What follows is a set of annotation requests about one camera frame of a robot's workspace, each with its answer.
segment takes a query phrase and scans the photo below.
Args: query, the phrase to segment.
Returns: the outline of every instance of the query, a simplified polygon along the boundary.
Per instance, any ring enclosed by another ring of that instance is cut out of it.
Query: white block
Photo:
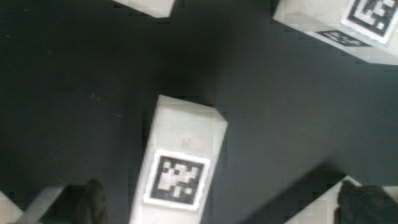
[[[212,107],[159,97],[130,224],[199,224],[226,128]]]
[[[391,0],[281,0],[274,19],[366,62],[398,65],[397,6]]]
[[[0,224],[15,223],[22,217],[22,209],[0,192]]]
[[[334,224],[334,211],[340,207],[338,196],[345,180],[358,186],[361,185],[347,176],[285,224]]]
[[[175,0],[114,0],[155,18],[171,16]]]

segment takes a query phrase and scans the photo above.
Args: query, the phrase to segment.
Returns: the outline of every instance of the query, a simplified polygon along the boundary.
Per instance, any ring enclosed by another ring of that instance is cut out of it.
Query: white square
[[[198,210],[210,160],[185,153],[157,150],[146,184],[144,202]]]
[[[370,39],[388,43],[398,22],[398,3],[386,0],[350,0],[342,24]]]

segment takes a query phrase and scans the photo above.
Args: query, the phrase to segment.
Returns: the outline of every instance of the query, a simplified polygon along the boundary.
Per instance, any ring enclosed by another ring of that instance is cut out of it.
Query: dark background
[[[276,6],[178,0],[157,20],[111,0],[0,1],[0,190],[22,207],[98,178],[128,223],[159,94],[230,121],[203,223],[283,223],[343,173],[398,184],[398,67],[294,31]]]

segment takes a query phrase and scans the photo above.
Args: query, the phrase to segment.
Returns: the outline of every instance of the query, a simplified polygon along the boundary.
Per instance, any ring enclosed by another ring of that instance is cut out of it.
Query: white cube
[[[130,224],[199,224],[226,128],[215,108],[159,97]]]
[[[398,65],[393,0],[281,0],[274,19],[366,62]]]
[[[175,0],[114,0],[155,18],[171,16]]]

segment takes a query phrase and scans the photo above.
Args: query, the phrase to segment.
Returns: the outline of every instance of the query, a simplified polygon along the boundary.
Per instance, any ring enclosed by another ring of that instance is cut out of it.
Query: white border
[[[356,0],[349,1],[347,7],[345,7],[345,12],[343,12],[343,18],[342,18],[342,24],[350,27],[372,40],[379,41],[382,44],[388,43],[390,37],[397,28],[397,22],[398,22],[398,10],[395,12],[390,28],[386,31],[384,37],[379,36],[368,29],[365,29],[363,26],[359,26],[350,20],[349,20],[349,15],[352,11],[352,6],[354,6]]]
[[[203,175],[201,175],[201,179],[199,179],[198,193],[196,193],[196,199],[194,199],[192,205],[151,198],[153,182],[155,182],[155,178],[157,178],[159,162],[160,162],[162,156],[167,156],[171,158],[176,158],[176,159],[182,159],[182,160],[187,160],[191,162],[198,162],[203,164]],[[210,159],[191,156],[182,152],[175,152],[175,151],[159,149],[155,152],[155,159],[153,159],[153,164],[151,164],[150,180],[148,180],[146,192],[144,192],[144,202],[150,204],[155,204],[155,205],[167,206],[171,208],[198,210],[203,193],[205,193],[203,192],[205,191],[205,182],[210,181],[208,180],[208,169],[210,169]]]

